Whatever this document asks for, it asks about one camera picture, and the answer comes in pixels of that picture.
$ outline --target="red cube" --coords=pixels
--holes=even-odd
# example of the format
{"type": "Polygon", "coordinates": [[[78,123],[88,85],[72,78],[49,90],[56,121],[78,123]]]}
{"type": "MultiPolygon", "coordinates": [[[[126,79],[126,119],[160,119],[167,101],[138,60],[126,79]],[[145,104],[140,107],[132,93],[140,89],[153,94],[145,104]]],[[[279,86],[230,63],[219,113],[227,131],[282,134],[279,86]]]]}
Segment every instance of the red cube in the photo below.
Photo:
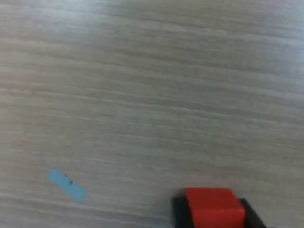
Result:
{"type": "Polygon", "coordinates": [[[187,188],[196,228],[244,228],[245,210],[230,189],[187,188]]]}

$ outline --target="blue sticker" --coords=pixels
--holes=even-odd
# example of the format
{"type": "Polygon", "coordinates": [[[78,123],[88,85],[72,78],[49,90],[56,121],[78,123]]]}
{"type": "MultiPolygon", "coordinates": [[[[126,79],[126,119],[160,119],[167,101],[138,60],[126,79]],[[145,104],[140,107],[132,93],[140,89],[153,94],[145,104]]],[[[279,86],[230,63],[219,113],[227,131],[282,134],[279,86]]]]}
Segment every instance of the blue sticker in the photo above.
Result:
{"type": "Polygon", "coordinates": [[[52,169],[47,178],[50,182],[58,185],[63,191],[73,197],[78,203],[81,203],[86,196],[86,191],[83,188],[75,185],[71,179],[56,168],[52,169]]]}

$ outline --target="wood grain surface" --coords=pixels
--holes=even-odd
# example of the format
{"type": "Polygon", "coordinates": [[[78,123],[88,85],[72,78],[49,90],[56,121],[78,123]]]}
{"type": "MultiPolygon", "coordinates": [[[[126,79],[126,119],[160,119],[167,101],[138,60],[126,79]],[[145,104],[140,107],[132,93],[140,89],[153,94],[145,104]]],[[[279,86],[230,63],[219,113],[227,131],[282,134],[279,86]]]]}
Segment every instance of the wood grain surface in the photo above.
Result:
{"type": "Polygon", "coordinates": [[[1,0],[0,125],[1,228],[169,228],[186,186],[302,228],[304,2],[1,0]]]}

